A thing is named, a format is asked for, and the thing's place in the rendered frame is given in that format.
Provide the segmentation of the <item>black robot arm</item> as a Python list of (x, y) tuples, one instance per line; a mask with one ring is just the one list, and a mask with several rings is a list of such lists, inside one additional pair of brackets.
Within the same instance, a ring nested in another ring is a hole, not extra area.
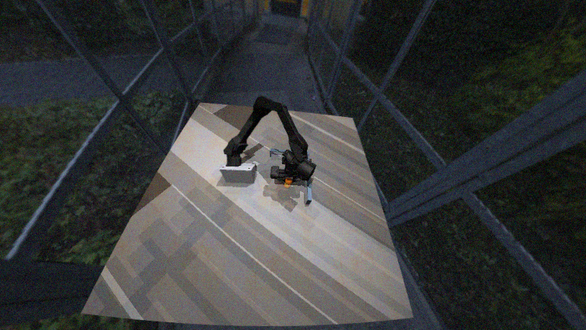
[(239, 167), (242, 164), (242, 157), (240, 154), (243, 153), (248, 145), (247, 139), (258, 122), (271, 111), (277, 112), (280, 117), (286, 133), (288, 134), (289, 146), (291, 148), (291, 151), (285, 150), (282, 153), (282, 156), (284, 156), (282, 157), (282, 164), (285, 164), (290, 170), (297, 168), (298, 173), (309, 179), (313, 175), (316, 165), (307, 160), (308, 143), (296, 129), (287, 110), (287, 106), (280, 102), (272, 101), (264, 96), (259, 96), (257, 98), (253, 105), (253, 113), (247, 120), (246, 124), (241, 129), (240, 133), (237, 136), (234, 136), (224, 148), (223, 152), (226, 154), (227, 162), (226, 167)]

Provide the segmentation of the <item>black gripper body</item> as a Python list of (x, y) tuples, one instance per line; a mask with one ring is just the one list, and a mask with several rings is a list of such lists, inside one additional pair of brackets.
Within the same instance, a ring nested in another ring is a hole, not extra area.
[(277, 167), (277, 166), (271, 167), (271, 179), (278, 179), (278, 177), (284, 178), (284, 176), (297, 177), (297, 178), (302, 177), (302, 180), (309, 180), (306, 177), (302, 176), (300, 173), (298, 173), (297, 168), (294, 170), (290, 170), (285, 166), (284, 170), (279, 170), (279, 167)]

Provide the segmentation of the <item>clear low corner walls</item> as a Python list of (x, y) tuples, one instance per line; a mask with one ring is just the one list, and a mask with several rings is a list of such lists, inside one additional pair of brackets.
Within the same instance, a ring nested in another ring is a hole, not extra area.
[[(281, 152), (271, 152), (271, 157), (282, 158), (284, 156), (282, 156)], [(308, 188), (307, 188), (307, 181), (305, 180), (305, 202), (307, 202), (307, 200), (308, 200)]]

